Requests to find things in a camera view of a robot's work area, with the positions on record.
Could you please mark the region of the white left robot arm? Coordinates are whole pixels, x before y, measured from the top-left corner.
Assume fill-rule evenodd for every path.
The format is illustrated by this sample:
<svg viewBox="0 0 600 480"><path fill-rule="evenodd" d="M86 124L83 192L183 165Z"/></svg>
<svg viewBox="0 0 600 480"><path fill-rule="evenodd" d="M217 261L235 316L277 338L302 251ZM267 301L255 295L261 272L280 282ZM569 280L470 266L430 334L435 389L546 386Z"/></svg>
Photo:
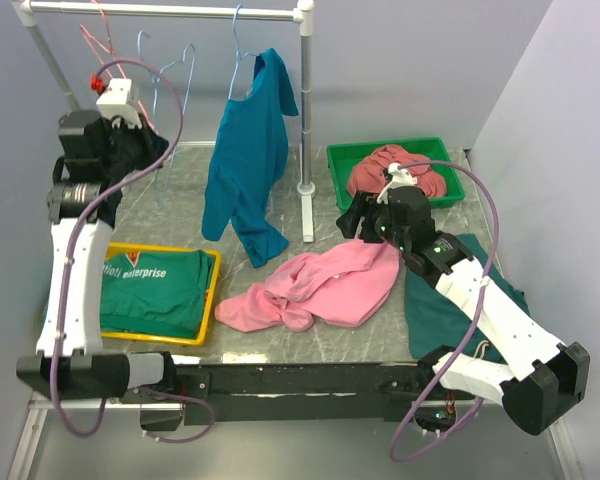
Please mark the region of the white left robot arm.
<svg viewBox="0 0 600 480"><path fill-rule="evenodd" d="M141 118L78 110L59 120L63 149L47 195L53 267L47 309L32 356L16 376L49 400L121 398L142 388L155 401L172 399L179 378L170 354L106 354L100 305L110 238L122 200L114 185L155 163L169 143Z"/></svg>

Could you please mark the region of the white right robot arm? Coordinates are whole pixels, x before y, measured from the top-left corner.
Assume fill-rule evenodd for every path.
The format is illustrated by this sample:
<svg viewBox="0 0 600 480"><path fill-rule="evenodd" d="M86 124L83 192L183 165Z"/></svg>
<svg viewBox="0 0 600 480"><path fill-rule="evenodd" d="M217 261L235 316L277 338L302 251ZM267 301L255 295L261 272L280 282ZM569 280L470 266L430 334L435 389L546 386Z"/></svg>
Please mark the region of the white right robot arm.
<svg viewBox="0 0 600 480"><path fill-rule="evenodd" d="M502 406L516 426L538 435L583 400L587 350L537 324L458 237L437 229L419 188L394 187L383 195L359 191L336 224L347 239L391 245L408 270L455 305L504 360L468 356L463 346L434 349L419 362L422 393L414 408L428 396L460 390Z"/></svg>

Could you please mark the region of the pink t shirt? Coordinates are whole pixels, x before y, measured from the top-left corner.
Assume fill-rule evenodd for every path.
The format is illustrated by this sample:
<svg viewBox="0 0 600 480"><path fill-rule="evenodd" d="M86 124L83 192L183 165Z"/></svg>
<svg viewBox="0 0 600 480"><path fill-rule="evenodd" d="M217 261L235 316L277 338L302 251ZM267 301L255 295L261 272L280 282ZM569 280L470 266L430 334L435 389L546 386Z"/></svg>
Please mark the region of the pink t shirt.
<svg viewBox="0 0 600 480"><path fill-rule="evenodd" d="M355 328L387 300L399 268L399 253L389 244L349 240L291 258L265 281L222 301L215 319L244 333L278 325L303 332L317 318Z"/></svg>

